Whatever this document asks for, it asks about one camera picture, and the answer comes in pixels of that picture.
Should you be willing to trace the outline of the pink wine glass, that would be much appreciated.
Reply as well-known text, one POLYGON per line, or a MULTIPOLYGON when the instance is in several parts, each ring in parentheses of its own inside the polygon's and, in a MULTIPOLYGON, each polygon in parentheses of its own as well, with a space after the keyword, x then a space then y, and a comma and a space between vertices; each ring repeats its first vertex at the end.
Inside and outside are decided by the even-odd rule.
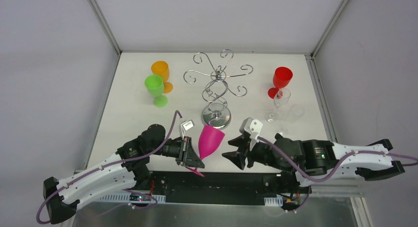
MULTIPOLYGON (((224 136, 225 133, 219 129, 210 125, 204 125, 198 141, 199 158, 203 160, 214 153, 220 146, 224 136)), ((186 167, 186 169, 204 177, 204 175, 198 171, 198 168, 186 167)))

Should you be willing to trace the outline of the chrome wine glass rack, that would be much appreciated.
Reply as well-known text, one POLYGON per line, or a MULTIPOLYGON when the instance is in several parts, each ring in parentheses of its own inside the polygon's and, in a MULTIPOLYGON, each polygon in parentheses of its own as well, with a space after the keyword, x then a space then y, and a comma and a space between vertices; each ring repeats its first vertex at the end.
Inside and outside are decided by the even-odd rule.
POLYGON ((240 67, 242 73, 236 75, 229 75, 226 68, 234 57, 234 52, 230 49, 224 49, 219 53, 220 57, 229 60, 225 65, 214 66, 208 54, 198 52, 193 56, 193 62, 202 64, 203 58, 206 58, 211 67, 210 73, 203 73, 197 70, 187 70, 183 74, 183 80, 188 84, 194 84, 197 79, 194 74, 200 74, 208 77, 210 81, 205 85, 201 92, 202 99, 207 103, 206 107, 201 112, 201 120, 203 125, 214 127, 218 130, 223 130, 229 126, 232 121, 232 113, 228 108, 228 101, 225 98, 227 93, 231 93, 236 97, 244 97, 247 95, 247 88, 243 85, 238 85, 236 90, 230 88, 227 83, 228 78, 242 77, 252 74, 253 66, 244 64, 240 67))

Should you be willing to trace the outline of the clear wine glass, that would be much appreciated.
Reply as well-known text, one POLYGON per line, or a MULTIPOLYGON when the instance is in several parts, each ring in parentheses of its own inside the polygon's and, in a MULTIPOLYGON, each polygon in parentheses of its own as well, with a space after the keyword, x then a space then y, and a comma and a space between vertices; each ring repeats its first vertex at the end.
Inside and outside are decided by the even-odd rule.
POLYGON ((273 96, 274 109, 268 111, 265 119, 268 123, 273 123, 284 118, 284 107, 287 105, 291 92, 287 88, 277 89, 273 88, 273 92, 276 92, 273 96))
POLYGON ((279 118, 279 134, 285 135, 288 133, 288 127, 292 126, 305 114, 303 106, 294 104, 286 113, 282 113, 279 118))

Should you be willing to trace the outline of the green wine glass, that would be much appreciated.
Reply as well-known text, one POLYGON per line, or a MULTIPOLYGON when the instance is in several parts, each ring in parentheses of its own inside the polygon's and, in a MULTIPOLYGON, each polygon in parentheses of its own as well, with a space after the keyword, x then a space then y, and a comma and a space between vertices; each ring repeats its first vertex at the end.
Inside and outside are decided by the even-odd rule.
POLYGON ((146 77, 144 85, 147 91, 154 97, 153 104, 156 107, 164 107, 168 103, 168 98, 164 95, 164 81, 159 75, 150 75, 146 77))

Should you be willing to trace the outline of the red wine glass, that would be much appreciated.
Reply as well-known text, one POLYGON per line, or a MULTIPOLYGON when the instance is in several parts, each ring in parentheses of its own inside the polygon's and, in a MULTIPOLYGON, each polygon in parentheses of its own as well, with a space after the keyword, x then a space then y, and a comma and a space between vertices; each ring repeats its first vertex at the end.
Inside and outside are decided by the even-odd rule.
POLYGON ((281 66, 276 68, 273 75, 273 88, 268 90, 268 96, 273 99, 279 89, 285 88, 293 77, 291 69, 281 66))

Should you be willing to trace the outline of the orange wine glass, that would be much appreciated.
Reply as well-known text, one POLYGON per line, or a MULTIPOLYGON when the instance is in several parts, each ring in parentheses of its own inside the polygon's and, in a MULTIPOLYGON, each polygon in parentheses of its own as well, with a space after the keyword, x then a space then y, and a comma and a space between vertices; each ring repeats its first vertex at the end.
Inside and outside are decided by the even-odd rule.
POLYGON ((151 66, 151 71, 155 75, 159 75, 163 79, 164 84, 164 94, 168 94, 173 90, 173 84, 170 83, 169 77, 170 77, 170 70, 169 65, 165 61, 156 61, 151 66))

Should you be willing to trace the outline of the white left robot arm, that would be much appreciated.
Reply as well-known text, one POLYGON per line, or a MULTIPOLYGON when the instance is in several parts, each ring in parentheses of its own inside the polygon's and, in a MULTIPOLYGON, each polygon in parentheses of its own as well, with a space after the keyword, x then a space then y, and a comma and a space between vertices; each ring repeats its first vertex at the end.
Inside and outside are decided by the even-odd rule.
POLYGON ((43 195, 50 218, 48 223, 62 223, 85 205, 112 192, 134 187, 146 189, 152 180, 147 167, 151 155, 174 158, 181 166, 205 167, 193 149, 190 137, 166 138, 162 125, 150 125, 98 165, 69 178, 46 179, 43 195))

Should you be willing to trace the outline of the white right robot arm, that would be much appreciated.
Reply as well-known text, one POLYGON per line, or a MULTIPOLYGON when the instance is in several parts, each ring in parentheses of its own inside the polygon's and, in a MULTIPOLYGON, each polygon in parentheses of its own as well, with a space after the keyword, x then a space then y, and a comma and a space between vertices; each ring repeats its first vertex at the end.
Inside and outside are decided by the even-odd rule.
POLYGON ((228 141, 237 150, 222 156, 241 170, 255 163, 278 169, 280 187, 288 193, 330 179, 362 177, 379 181, 405 172, 403 164, 392 158, 388 139, 368 146, 349 146, 327 140, 291 140, 277 133, 274 143, 263 139, 251 143, 245 132, 228 141))

